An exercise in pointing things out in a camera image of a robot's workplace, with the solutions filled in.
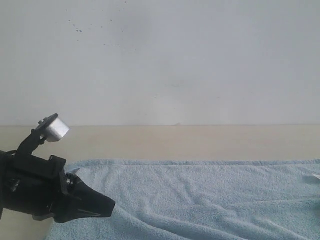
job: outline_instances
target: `towel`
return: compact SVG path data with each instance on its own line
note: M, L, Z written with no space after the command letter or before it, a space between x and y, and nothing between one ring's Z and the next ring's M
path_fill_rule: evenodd
M54 223L46 240L320 239L320 160L87 160L66 171L116 207Z

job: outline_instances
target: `beige surface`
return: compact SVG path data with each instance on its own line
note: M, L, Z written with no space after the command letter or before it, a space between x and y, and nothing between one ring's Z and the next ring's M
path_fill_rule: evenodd
M0 149L14 150L31 127L0 127ZM150 160L302 160L320 157L320 126L72 127L35 154L66 158ZM51 221L5 210L0 239L40 240Z

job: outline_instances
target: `white wall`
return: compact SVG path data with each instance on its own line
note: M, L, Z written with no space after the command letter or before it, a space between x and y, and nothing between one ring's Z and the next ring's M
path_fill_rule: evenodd
M320 124L319 13L319 0L2 0L0 125L55 112L69 125Z

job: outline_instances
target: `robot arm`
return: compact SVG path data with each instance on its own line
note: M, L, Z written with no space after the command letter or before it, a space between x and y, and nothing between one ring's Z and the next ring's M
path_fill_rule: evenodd
M0 219L3 208L43 221L66 223L80 218L111 217L116 202L88 187L75 174L65 174L66 160L33 156L39 145L58 142L69 131L54 114L31 131L14 151L0 151Z

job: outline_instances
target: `light blue towel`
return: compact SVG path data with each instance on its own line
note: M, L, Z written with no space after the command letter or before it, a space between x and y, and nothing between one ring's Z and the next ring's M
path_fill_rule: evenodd
M66 169L116 201L47 240L319 240L320 160L87 160Z

